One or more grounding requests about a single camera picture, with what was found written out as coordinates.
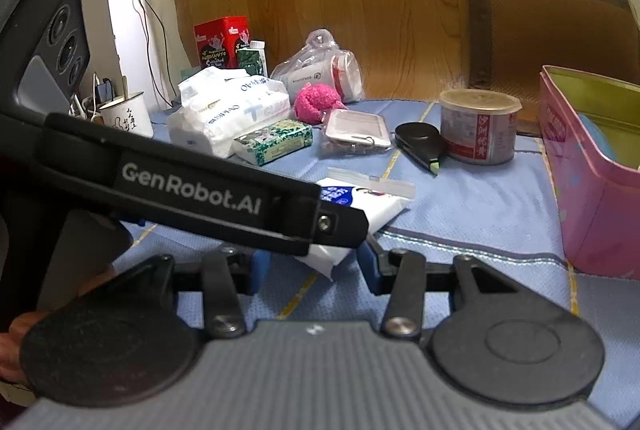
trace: camera lens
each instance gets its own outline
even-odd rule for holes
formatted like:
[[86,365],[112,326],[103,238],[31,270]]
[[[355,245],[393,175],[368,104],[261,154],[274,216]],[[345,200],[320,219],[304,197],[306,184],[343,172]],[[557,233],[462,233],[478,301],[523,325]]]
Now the camera lens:
[[66,66],[68,66],[69,62],[71,61],[71,57],[73,57],[75,50],[76,36],[71,35],[68,39],[66,39],[65,45],[60,51],[60,58],[58,59],[58,71],[60,71],[61,73],[64,72]]
[[73,87],[76,85],[76,81],[80,76],[80,67],[82,66],[82,57],[76,58],[76,61],[71,66],[71,72],[69,73],[69,86]]
[[62,33],[65,31],[66,23],[69,20],[69,8],[65,6],[60,8],[54,17],[51,27],[49,28],[49,43],[55,44],[60,40]]

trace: clear plastic bag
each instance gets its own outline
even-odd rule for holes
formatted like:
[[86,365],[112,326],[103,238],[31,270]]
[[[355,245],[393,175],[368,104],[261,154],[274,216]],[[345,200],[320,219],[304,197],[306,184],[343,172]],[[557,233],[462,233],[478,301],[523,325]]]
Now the clear plastic bag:
[[285,84],[291,103],[306,83],[333,87],[345,103],[359,102],[364,98],[360,66],[355,55],[340,49],[328,30],[311,32],[304,48],[279,64],[271,78]]
[[380,115],[333,109],[324,115],[320,155],[366,155],[391,149],[391,137]]

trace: yellow line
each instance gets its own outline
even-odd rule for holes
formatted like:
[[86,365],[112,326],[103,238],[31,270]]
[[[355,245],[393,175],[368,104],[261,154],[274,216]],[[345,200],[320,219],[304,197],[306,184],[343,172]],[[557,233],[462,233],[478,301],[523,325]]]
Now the yellow line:
[[280,314],[276,316],[276,320],[286,320],[289,317],[289,315],[294,311],[294,309],[298,307],[298,304],[306,295],[306,292],[309,291],[309,288],[314,285],[314,282],[316,281],[317,278],[318,278],[318,274],[314,272],[311,274],[311,276],[309,276],[308,279],[305,280],[305,283],[303,283],[300,290],[291,299],[291,302],[289,302],[286,308],[284,308],[280,312]]
[[[546,155],[545,144],[541,139],[537,138],[536,142],[540,147],[540,151],[542,152],[542,159],[545,162],[546,173],[549,175],[549,181],[551,182],[551,190],[554,193],[554,198],[556,199],[556,205],[558,204],[558,195],[556,191],[556,185],[554,184],[554,177],[551,174],[551,165],[549,165],[549,158]],[[571,306],[572,314],[576,316],[580,316],[580,305],[578,304],[578,283],[575,280],[575,269],[574,265],[569,261],[566,261],[566,269],[569,274],[569,305]]]
[[133,244],[131,245],[131,248],[133,248],[134,246],[139,245],[139,244],[140,244],[140,241],[141,241],[142,239],[144,239],[147,235],[149,235],[149,234],[150,234],[150,233],[151,233],[151,232],[156,228],[156,226],[157,226],[157,225],[151,225],[151,226],[149,226],[149,227],[148,227],[148,228],[147,228],[147,229],[142,233],[142,235],[140,235],[140,236],[137,238],[137,240],[135,240],[135,241],[133,242]]
[[[431,111],[431,108],[433,107],[434,103],[435,102],[431,102],[428,105],[428,107],[422,113],[422,116],[420,117],[420,119],[418,121],[423,121],[427,117],[427,115],[429,114],[429,111]],[[389,162],[388,166],[386,167],[385,173],[382,175],[382,177],[384,179],[388,178],[389,174],[391,174],[391,171],[393,170],[394,165],[396,164],[396,161],[398,160],[398,157],[400,157],[400,151],[396,150],[394,155],[391,157],[391,161]],[[313,272],[311,274],[311,276],[309,276],[309,278],[306,279],[305,283],[303,283],[302,287],[296,293],[296,295],[292,298],[291,302],[289,302],[287,304],[287,306],[280,312],[280,314],[278,316],[276,316],[276,320],[286,320],[287,317],[289,317],[289,315],[294,311],[294,309],[296,307],[298,307],[298,304],[300,304],[300,301],[302,301],[302,299],[306,295],[306,292],[309,291],[309,288],[314,285],[314,282],[316,281],[317,278],[318,278],[318,274]]]

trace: brown leather chair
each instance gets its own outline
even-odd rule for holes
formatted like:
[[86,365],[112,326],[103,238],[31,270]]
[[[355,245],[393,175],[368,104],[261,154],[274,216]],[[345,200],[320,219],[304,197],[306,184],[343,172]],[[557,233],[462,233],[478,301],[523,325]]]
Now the brown leather chair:
[[518,130],[539,134],[540,69],[640,84],[640,34],[626,0],[469,0],[469,86],[518,97]]

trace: red box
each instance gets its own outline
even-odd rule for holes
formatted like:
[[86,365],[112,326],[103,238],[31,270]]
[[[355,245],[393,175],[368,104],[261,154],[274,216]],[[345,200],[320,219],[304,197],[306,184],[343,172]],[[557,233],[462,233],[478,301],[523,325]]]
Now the red box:
[[219,69],[238,67],[236,49],[249,47],[246,17],[222,17],[193,28],[198,45],[200,68]]

